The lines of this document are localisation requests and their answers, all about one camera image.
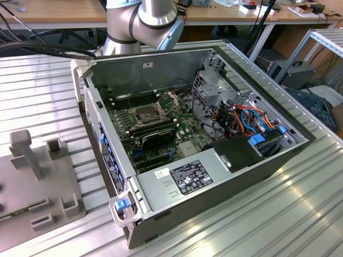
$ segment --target motherboard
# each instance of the motherboard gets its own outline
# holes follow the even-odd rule
[[[110,119],[137,173],[196,154],[219,136],[202,129],[190,105],[189,92],[177,89],[109,99]]]

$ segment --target wooden desk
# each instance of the wooden desk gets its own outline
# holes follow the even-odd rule
[[[99,0],[21,0],[21,7],[26,12],[12,10],[31,29],[53,29],[53,28],[101,28],[107,27],[107,15]],[[265,22],[267,25],[257,42],[250,59],[255,61],[262,46],[266,42],[273,27],[278,24],[330,24],[329,28],[335,28],[343,17],[330,17],[327,21],[318,18],[301,18],[282,6],[282,10],[269,16]],[[1,13],[8,19],[12,29],[23,29],[7,12],[0,9]],[[252,25],[256,16],[245,15],[238,11],[237,6],[227,8],[212,2],[210,8],[190,6],[187,10],[185,24],[195,25]],[[0,28],[6,29],[0,20]]]
[[[274,15],[268,16],[266,24],[276,22],[277,24],[332,24],[343,20],[343,17],[329,17],[326,22],[325,19],[315,18],[301,18],[288,10],[287,5],[281,5],[282,10],[275,12]],[[256,16],[253,14],[246,15],[238,10],[238,6],[231,6],[227,8],[216,2],[211,3],[210,8],[202,8],[190,6],[187,9],[186,25],[249,25],[254,24]]]
[[[26,12],[11,9],[31,29],[102,28],[107,27],[107,14],[99,0],[21,0]],[[0,7],[12,29],[24,29]],[[0,21],[0,28],[5,28]]]

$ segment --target metal bracket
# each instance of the metal bracket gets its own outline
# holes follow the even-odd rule
[[[86,60],[74,59],[70,62],[70,68],[71,68],[71,76],[73,78],[73,85],[74,85],[76,100],[78,103],[80,103],[81,94],[80,94],[79,79],[83,79],[88,75],[88,71],[90,70],[91,65]]]

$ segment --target power supply label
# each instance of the power supply label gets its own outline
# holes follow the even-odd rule
[[[199,160],[170,170],[170,174],[183,195],[188,195],[213,183]]]

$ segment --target gray fixture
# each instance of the gray fixture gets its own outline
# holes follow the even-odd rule
[[[288,60],[274,61],[269,66],[267,74],[272,79],[275,79],[280,71],[285,67],[287,61]],[[300,89],[310,80],[314,72],[316,72],[315,68],[304,60],[294,61],[279,81],[279,84],[293,89]]]
[[[13,155],[0,157],[0,252],[86,215],[66,143],[31,149],[28,130],[9,138]]]

